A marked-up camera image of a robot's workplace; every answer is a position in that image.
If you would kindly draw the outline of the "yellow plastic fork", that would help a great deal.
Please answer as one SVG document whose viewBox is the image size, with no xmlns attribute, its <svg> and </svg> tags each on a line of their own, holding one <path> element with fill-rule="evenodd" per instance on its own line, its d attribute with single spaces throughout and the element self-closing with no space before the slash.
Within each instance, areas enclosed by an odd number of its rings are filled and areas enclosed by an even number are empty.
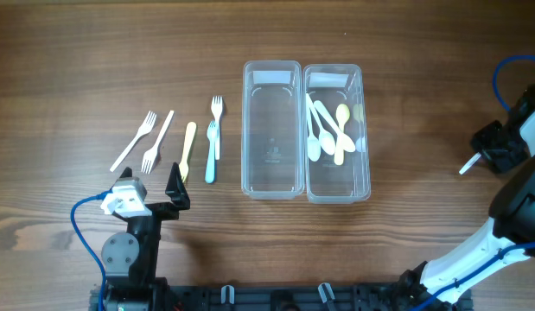
<svg viewBox="0 0 535 311">
<path fill-rule="evenodd" d="M 197 124 L 195 122 L 189 122 L 186 127 L 184 144 L 182 150 L 182 159 L 179 163 L 179 168 L 182 176 L 182 181 L 185 182 L 188 177 L 188 158 L 190 155 L 190 150 L 193 146 L 194 136 L 197 130 Z"/>
</svg>

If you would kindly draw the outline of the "yellow plastic spoon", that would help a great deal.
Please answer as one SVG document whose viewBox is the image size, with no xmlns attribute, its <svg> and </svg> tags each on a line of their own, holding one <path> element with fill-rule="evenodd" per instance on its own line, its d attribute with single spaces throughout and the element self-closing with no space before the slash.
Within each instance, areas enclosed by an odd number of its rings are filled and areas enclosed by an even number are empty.
<svg viewBox="0 0 535 311">
<path fill-rule="evenodd" d="M 338 105 L 335 112 L 335 117 L 340 130 L 344 132 L 345 124 L 350 118 L 350 110 L 348 109 L 347 105 Z M 334 163 L 338 166 L 342 165 L 344 162 L 344 151 L 345 150 L 339 144 L 336 144 L 336 150 L 334 153 Z"/>
</svg>

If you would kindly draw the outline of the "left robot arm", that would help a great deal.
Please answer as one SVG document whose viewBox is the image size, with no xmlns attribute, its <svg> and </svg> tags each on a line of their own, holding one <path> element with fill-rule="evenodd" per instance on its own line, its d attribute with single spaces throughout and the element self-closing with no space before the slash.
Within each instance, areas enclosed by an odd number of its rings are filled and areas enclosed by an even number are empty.
<svg viewBox="0 0 535 311">
<path fill-rule="evenodd" d="M 126 168 L 102 199 L 101 208 L 126 223 L 101 251 L 105 280 L 93 310 L 175 310 L 177 300 L 167 279 L 156 276 L 162 222 L 179 219 L 190 208 L 179 165 L 171 167 L 164 202 L 145 203 L 147 190 Z"/>
</svg>

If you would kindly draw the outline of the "white spoon crossing yellow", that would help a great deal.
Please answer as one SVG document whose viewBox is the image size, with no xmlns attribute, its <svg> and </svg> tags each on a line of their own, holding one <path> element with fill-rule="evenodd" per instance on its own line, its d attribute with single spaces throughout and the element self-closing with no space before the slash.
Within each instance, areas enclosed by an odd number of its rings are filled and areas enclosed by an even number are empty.
<svg viewBox="0 0 535 311">
<path fill-rule="evenodd" d="M 309 104 L 306 104 L 307 107 L 307 124 L 308 124 L 308 157 L 312 162 L 317 162 L 321 155 L 321 145 L 319 143 L 318 138 L 315 136 L 313 131 L 313 124 L 311 119 L 311 109 L 309 107 Z"/>
</svg>

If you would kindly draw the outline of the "white plastic spoon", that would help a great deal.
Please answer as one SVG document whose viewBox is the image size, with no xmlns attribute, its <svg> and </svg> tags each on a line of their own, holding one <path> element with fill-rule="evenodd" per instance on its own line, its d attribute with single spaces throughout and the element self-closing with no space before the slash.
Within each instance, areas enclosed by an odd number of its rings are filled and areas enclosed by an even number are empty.
<svg viewBox="0 0 535 311">
<path fill-rule="evenodd" d="M 335 134 L 337 135 L 336 143 L 339 144 L 346 152 L 354 152 L 356 150 L 354 141 L 342 130 L 340 130 L 339 126 L 334 121 L 324 104 L 320 100 L 316 100 L 314 102 L 314 107 L 333 128 Z"/>
<path fill-rule="evenodd" d="M 464 175 L 467 171 L 469 171 L 481 158 L 480 153 L 474 154 L 459 170 L 460 175 Z"/>
<path fill-rule="evenodd" d="M 320 142 L 322 150 L 326 154 L 328 154 L 330 156 L 333 156 L 334 152 L 335 152 L 335 140 L 334 140 L 332 134 L 329 133 L 327 130 L 325 130 L 323 128 L 322 122 L 321 122 L 321 120 L 319 118 L 319 115 L 318 115 L 318 112 L 317 112 L 316 108 L 314 107 L 314 103 L 313 103 L 311 97 L 308 94 L 306 94 L 306 102 L 309 105 L 311 113 L 312 113 L 315 121 L 317 122 L 317 125 L 318 125 L 318 128 L 319 128 L 318 140 Z"/>
</svg>

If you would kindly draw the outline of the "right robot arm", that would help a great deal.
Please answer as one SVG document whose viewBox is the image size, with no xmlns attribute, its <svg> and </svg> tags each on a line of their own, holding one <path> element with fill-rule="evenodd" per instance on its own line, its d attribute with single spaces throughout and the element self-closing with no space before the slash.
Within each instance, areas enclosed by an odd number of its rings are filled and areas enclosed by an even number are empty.
<svg viewBox="0 0 535 311">
<path fill-rule="evenodd" d="M 508 112 L 477 131 L 471 147 L 496 174 L 518 172 L 496 194 L 482 227 L 454 250 L 407 270 L 392 287 L 394 310 L 453 310 L 479 282 L 535 258 L 535 84 Z"/>
</svg>

